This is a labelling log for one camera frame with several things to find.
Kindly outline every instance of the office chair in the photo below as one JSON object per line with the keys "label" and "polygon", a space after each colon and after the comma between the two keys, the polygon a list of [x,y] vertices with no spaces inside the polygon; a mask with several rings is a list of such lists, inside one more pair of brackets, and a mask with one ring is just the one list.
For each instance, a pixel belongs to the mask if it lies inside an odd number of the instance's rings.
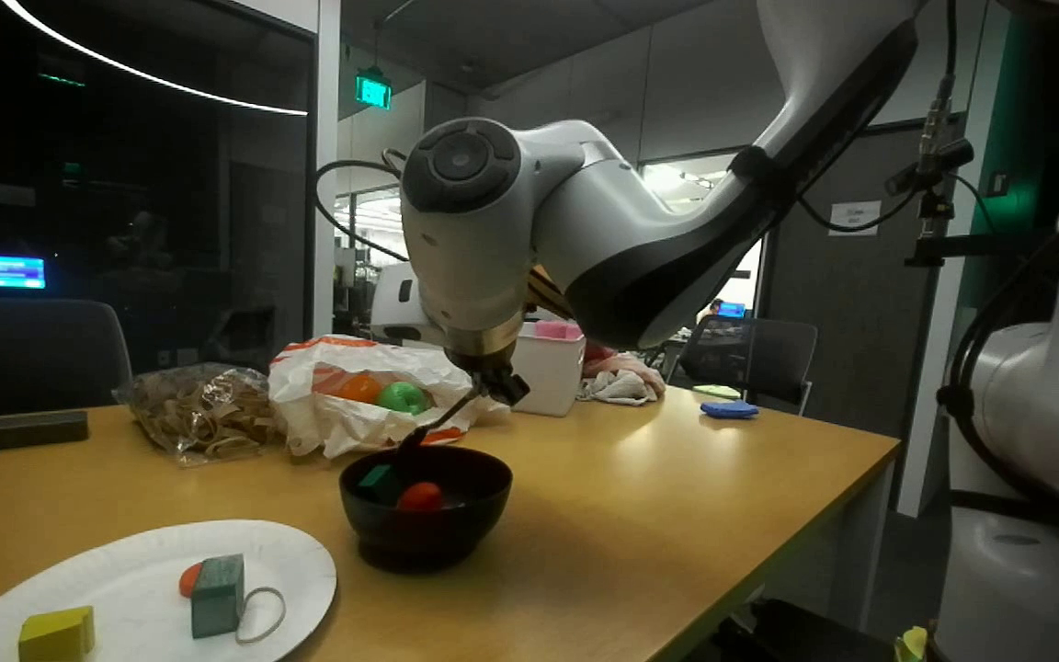
{"label": "office chair", "polygon": [[271,306],[227,310],[207,335],[204,357],[218,364],[243,364],[267,372],[277,357],[277,310]]}
{"label": "office chair", "polygon": [[0,412],[111,404],[129,378],[129,346],[111,306],[0,297]]}
{"label": "office chair", "polygon": [[680,372],[684,385],[725,383],[756,404],[807,417],[813,398],[817,323],[707,315],[690,330]]}

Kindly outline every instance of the wooden table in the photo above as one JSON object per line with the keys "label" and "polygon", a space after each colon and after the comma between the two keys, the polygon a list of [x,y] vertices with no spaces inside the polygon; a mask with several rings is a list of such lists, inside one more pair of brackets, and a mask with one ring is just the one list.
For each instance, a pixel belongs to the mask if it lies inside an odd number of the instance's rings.
{"label": "wooden table", "polygon": [[779,412],[701,418],[684,391],[656,409],[509,417],[466,433],[515,471],[495,530],[451,570],[388,574],[357,558],[337,504],[346,460],[271,448],[182,469],[129,409],[92,409],[87,423],[87,440],[0,454],[0,592],[141,530],[277,518],[337,563],[334,608],[299,660],[388,662],[680,660],[899,454],[891,437]]}

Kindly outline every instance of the yellow cube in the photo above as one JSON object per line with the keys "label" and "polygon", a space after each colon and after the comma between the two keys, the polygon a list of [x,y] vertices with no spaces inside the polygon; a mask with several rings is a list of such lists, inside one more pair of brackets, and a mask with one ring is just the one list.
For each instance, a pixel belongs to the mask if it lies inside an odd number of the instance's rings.
{"label": "yellow cube", "polygon": [[92,643],[92,608],[46,611],[21,621],[19,662],[80,662]]}

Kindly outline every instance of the red fruit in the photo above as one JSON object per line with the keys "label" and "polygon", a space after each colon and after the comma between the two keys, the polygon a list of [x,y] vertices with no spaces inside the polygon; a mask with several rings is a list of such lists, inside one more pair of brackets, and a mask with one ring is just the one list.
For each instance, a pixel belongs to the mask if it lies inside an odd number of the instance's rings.
{"label": "red fruit", "polygon": [[445,513],[445,491],[433,483],[411,483],[400,497],[396,509],[400,513]]}

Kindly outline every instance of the floor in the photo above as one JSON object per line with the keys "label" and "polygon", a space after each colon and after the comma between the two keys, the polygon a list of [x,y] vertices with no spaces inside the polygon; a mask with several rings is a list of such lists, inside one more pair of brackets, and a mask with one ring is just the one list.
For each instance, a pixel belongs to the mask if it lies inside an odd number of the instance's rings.
{"label": "floor", "polygon": [[[891,516],[883,534],[883,565],[877,579],[867,632],[879,639],[900,638],[908,627],[934,627],[940,608],[950,553],[950,513],[906,518]],[[718,643],[707,643],[689,662],[727,662]]]}

